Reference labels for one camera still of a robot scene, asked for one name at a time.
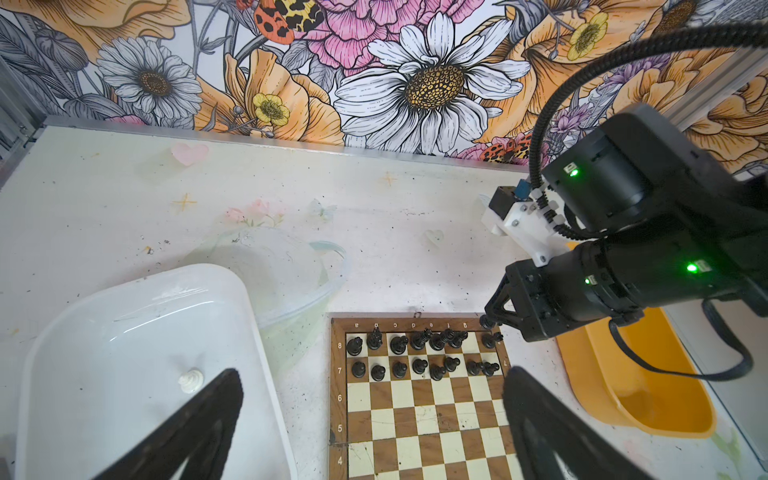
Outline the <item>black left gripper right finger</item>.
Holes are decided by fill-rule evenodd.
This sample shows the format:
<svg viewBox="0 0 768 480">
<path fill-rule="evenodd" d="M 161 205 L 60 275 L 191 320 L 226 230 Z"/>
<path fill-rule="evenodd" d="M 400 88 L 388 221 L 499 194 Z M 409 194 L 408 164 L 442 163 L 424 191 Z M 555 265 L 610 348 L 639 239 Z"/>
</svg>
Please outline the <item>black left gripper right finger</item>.
<svg viewBox="0 0 768 480">
<path fill-rule="evenodd" d="M 505 374 L 503 405 L 525 479 L 648 479 L 525 369 Z"/>
</svg>

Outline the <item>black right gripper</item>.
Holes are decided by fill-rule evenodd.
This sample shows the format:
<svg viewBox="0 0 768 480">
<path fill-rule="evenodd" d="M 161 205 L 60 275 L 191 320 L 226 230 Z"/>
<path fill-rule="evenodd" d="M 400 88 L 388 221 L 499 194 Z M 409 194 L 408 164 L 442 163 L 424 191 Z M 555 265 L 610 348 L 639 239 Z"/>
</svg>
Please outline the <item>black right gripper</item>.
<svg viewBox="0 0 768 480">
<path fill-rule="evenodd" d="M 485 306 L 485 325 L 506 325 L 527 342 L 542 341 L 603 319 L 620 326 L 644 317 L 608 262 L 608 244 L 588 241 L 538 267 L 508 265 Z"/>
</svg>

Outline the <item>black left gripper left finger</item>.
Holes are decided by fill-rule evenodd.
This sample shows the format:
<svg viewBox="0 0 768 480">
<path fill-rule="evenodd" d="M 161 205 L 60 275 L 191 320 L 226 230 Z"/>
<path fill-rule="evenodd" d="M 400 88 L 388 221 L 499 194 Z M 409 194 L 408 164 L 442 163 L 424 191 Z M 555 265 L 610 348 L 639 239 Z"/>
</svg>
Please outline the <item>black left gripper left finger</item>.
<svg viewBox="0 0 768 480">
<path fill-rule="evenodd" d="M 223 370 L 99 479 L 220 479 L 244 393 L 238 371 Z"/>
</svg>

